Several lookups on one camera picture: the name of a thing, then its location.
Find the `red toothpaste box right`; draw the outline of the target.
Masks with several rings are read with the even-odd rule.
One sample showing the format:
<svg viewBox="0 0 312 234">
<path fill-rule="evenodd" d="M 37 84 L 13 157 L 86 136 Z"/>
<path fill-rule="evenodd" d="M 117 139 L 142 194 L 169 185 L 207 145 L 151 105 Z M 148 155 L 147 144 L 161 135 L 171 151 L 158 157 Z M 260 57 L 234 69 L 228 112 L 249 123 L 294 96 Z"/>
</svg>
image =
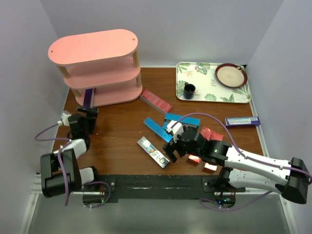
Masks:
<svg viewBox="0 0 312 234">
<path fill-rule="evenodd" d="M 223 140 L 223 135 L 214 132 L 212 134 L 211 140 L 219 140 L 222 141 Z M 205 162 L 202 168 L 202 171 L 207 172 L 207 173 L 214 173 L 217 170 L 217 166 L 216 165 L 212 165 L 208 162 Z"/>
</svg>

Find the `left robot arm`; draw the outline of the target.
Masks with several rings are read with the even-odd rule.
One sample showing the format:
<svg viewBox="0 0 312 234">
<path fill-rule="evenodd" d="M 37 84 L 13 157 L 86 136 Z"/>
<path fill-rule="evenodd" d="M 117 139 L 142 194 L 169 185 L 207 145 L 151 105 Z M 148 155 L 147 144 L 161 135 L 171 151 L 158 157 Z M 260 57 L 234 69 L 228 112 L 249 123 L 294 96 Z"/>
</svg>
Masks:
<svg viewBox="0 0 312 234">
<path fill-rule="evenodd" d="M 89 191 L 96 191 L 101 186 L 101 179 L 94 166 L 80 169 L 78 158 L 90 149 L 90 134 L 95 130 L 98 108 L 77 108 L 77 113 L 63 111 L 60 120 L 35 136 L 36 141 L 63 140 L 65 144 L 51 153 L 40 157 L 41 190 L 45 197 L 66 195 L 85 186 Z M 67 137 L 43 139 L 39 136 L 59 126 L 68 126 Z"/>
</svg>

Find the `blue toothpaste box middle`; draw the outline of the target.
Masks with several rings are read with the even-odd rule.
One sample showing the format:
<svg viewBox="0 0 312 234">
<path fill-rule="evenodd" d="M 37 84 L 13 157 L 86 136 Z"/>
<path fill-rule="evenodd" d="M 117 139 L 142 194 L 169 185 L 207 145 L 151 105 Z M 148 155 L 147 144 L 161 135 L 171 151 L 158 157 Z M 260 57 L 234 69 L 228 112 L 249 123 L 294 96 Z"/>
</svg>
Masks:
<svg viewBox="0 0 312 234">
<path fill-rule="evenodd" d="M 163 125 L 162 125 L 162 128 L 163 128 L 165 131 L 167 131 L 167 130 L 170 128 L 169 124 L 170 124 L 169 122 L 164 122 Z"/>
</svg>

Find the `red rimmed beige plate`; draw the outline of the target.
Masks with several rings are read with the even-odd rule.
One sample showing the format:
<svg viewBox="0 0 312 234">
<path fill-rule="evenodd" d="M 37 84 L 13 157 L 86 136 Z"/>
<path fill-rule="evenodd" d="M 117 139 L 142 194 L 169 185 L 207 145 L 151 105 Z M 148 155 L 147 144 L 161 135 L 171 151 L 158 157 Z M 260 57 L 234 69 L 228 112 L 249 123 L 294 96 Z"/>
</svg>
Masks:
<svg viewBox="0 0 312 234">
<path fill-rule="evenodd" d="M 216 79 L 225 87 L 239 88 L 247 83 L 248 75 L 245 69 L 237 64 L 224 63 L 215 70 Z"/>
</svg>

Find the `red toothpaste box near shelf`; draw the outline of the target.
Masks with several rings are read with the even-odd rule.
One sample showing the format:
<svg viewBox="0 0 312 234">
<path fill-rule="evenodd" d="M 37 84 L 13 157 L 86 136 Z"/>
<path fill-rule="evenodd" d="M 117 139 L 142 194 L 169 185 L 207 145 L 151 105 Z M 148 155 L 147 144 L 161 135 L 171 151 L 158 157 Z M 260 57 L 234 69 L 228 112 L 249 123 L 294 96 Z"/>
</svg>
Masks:
<svg viewBox="0 0 312 234">
<path fill-rule="evenodd" d="M 164 115 L 167 114 L 173 107 L 171 104 L 167 103 L 147 89 L 140 94 L 140 99 Z"/>
</svg>

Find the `silver purple toothpaste box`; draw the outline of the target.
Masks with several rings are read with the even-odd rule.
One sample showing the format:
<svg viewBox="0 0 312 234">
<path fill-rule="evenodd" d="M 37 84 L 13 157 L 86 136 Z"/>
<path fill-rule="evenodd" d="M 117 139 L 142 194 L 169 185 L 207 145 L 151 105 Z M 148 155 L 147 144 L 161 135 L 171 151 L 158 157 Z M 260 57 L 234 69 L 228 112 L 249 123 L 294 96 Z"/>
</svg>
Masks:
<svg viewBox="0 0 312 234">
<path fill-rule="evenodd" d="M 142 137 L 137 144 L 152 158 L 162 169 L 168 164 L 169 160 L 162 154 L 146 137 Z"/>
</svg>

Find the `blue toothpaste box rear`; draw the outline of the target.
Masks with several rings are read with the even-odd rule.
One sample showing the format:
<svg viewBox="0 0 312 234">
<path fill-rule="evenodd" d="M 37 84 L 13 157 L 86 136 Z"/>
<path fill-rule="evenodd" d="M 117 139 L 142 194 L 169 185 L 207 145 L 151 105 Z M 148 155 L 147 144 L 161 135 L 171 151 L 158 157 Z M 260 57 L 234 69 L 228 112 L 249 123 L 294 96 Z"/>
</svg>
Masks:
<svg viewBox="0 0 312 234">
<path fill-rule="evenodd" d="M 181 116 L 181 115 L 167 113 L 165 115 L 164 122 L 170 122 L 171 120 L 178 121 L 182 117 L 183 116 Z M 196 128 L 196 129 L 198 129 L 200 126 L 200 120 L 198 118 L 193 118 L 193 117 L 186 117 L 186 118 L 182 119 L 180 121 L 180 123 L 193 125 L 194 128 Z"/>
</svg>

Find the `dark blue mug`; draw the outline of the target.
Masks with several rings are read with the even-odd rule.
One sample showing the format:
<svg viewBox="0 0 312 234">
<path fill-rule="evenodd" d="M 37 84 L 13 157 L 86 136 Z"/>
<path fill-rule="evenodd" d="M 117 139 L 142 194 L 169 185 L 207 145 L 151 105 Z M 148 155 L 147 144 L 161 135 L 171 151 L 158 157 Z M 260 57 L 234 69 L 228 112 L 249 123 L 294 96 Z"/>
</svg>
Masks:
<svg viewBox="0 0 312 234">
<path fill-rule="evenodd" d="M 184 90 L 183 90 L 183 96 L 186 100 L 190 100 L 195 95 L 195 86 L 190 83 L 185 83 Z"/>
</svg>

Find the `blue toothpaste box front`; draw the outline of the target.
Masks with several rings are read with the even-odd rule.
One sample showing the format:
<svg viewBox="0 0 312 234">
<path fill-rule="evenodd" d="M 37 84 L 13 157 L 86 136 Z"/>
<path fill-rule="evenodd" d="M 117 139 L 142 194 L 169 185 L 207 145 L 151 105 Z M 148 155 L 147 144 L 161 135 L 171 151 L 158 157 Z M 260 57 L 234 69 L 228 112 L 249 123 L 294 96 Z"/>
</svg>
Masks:
<svg viewBox="0 0 312 234">
<path fill-rule="evenodd" d="M 160 125 L 158 125 L 151 118 L 146 118 L 143 123 L 166 143 L 170 142 L 173 139 L 170 134 L 168 134 Z"/>
</svg>

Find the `black base mat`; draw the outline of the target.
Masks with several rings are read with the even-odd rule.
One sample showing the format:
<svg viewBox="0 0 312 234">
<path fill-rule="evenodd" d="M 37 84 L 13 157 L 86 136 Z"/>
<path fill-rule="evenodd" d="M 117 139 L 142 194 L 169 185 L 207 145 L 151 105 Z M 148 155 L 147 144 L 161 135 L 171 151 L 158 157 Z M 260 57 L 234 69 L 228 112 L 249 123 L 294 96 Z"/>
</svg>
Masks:
<svg viewBox="0 0 312 234">
<path fill-rule="evenodd" d="M 108 202 L 120 199 L 213 199 L 216 193 L 231 193 L 230 188 L 219 190 L 216 175 L 99 175 L 111 188 Z"/>
</svg>

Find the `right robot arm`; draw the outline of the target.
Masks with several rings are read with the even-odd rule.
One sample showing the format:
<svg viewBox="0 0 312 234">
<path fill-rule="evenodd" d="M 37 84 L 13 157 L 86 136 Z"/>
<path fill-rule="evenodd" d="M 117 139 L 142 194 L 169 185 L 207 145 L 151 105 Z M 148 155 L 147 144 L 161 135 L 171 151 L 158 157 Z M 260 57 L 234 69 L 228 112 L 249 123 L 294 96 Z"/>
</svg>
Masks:
<svg viewBox="0 0 312 234">
<path fill-rule="evenodd" d="M 239 149 L 234 144 L 206 139 L 195 128 L 184 128 L 171 121 L 166 131 L 173 138 L 163 146 L 165 154 L 176 162 L 180 157 L 194 155 L 203 162 L 221 166 L 216 187 L 224 192 L 234 188 L 257 188 L 278 193 L 288 201 L 306 204 L 312 182 L 303 160 L 281 160 L 260 156 Z"/>
</svg>

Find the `floral serving tray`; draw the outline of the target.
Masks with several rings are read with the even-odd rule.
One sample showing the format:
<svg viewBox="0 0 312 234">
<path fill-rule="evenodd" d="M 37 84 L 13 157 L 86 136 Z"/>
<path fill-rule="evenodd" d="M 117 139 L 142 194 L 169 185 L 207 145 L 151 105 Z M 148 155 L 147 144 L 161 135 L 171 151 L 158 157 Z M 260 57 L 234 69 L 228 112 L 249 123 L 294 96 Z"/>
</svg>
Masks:
<svg viewBox="0 0 312 234">
<path fill-rule="evenodd" d="M 191 101 L 248 103 L 251 100 L 249 85 L 239 88 L 222 85 L 215 77 L 219 63 L 179 62 L 176 65 L 176 96 L 185 100 L 183 90 L 186 83 L 195 86 L 195 94 Z"/>
</svg>

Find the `red toothpaste box left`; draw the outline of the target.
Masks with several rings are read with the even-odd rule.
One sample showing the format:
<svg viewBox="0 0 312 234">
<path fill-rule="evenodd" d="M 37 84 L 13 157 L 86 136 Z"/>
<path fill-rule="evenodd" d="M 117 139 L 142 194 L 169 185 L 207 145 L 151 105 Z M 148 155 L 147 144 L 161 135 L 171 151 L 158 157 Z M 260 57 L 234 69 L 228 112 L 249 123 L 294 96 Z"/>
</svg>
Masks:
<svg viewBox="0 0 312 234">
<path fill-rule="evenodd" d="M 200 133 L 207 139 L 210 140 L 213 135 L 213 130 L 209 129 L 208 127 L 202 127 Z M 194 165 L 199 164 L 201 159 L 198 156 L 189 155 L 187 158 L 188 163 L 192 163 Z"/>
</svg>

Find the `blue toothpaste box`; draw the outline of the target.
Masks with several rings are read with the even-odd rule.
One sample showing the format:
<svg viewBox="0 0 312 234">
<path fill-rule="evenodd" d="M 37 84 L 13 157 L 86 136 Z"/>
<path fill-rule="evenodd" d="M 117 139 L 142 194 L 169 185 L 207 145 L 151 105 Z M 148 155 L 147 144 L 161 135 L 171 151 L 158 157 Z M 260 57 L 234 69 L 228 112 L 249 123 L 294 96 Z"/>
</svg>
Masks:
<svg viewBox="0 0 312 234">
<path fill-rule="evenodd" d="M 163 128 L 165 131 L 167 131 L 167 130 L 170 128 L 169 124 L 170 124 L 169 122 L 164 122 L 163 125 L 162 125 L 162 128 Z"/>
<path fill-rule="evenodd" d="M 151 118 L 146 118 L 143 123 L 166 143 L 170 142 L 173 139 L 170 134 L 168 134 L 160 125 L 158 125 Z"/>
<path fill-rule="evenodd" d="M 165 115 L 164 122 L 170 122 L 171 120 L 178 121 L 182 117 L 183 116 L 181 116 L 181 115 L 167 113 Z M 186 118 L 182 119 L 180 121 L 180 123 L 193 125 L 194 128 L 196 128 L 196 129 L 198 129 L 200 126 L 200 120 L 198 118 L 193 118 L 193 117 L 186 117 Z"/>
</svg>

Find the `pink three-tier shelf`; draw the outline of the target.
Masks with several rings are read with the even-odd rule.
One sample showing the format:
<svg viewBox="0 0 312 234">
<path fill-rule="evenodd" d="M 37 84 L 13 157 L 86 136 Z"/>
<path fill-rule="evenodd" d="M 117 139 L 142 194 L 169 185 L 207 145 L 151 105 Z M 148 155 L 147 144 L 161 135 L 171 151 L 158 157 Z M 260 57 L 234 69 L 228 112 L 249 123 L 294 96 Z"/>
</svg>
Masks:
<svg viewBox="0 0 312 234">
<path fill-rule="evenodd" d="M 138 38 L 126 29 L 62 37 L 48 57 L 82 106 L 86 89 L 95 88 L 94 106 L 137 99 L 142 92 Z"/>
</svg>

